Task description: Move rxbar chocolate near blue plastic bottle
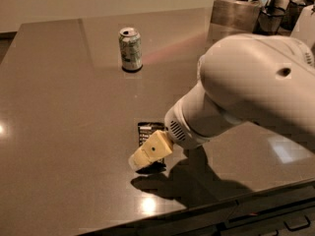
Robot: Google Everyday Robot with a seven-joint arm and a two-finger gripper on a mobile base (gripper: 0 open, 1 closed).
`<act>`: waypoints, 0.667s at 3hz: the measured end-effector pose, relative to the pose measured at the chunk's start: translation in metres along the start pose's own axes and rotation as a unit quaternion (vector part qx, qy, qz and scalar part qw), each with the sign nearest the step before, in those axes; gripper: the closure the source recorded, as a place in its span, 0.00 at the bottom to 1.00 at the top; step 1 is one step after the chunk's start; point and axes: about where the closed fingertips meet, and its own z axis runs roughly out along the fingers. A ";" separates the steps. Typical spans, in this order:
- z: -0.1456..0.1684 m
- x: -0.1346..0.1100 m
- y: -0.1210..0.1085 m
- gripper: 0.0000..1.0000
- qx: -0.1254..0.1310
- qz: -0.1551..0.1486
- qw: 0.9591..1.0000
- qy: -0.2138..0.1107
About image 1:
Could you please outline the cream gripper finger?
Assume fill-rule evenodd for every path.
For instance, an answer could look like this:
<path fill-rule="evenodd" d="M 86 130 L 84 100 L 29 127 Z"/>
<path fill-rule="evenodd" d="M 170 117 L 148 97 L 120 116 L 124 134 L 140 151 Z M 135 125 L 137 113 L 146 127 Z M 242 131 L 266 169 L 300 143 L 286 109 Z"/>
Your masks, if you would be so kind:
<path fill-rule="evenodd" d="M 146 168 L 154 163 L 153 152 L 154 147 L 141 146 L 129 157 L 128 163 L 134 171 L 138 171 L 142 168 Z"/>

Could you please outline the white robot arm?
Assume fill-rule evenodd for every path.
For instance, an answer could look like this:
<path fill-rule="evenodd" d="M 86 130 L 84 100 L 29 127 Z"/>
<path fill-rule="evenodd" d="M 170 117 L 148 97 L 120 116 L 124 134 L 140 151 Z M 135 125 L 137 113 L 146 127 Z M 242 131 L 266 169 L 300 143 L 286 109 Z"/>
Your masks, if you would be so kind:
<path fill-rule="evenodd" d="M 197 84 L 129 157 L 135 171 L 179 145 L 198 148 L 244 122 L 314 149 L 314 55 L 293 36 L 240 33 L 217 41 L 198 62 Z"/>

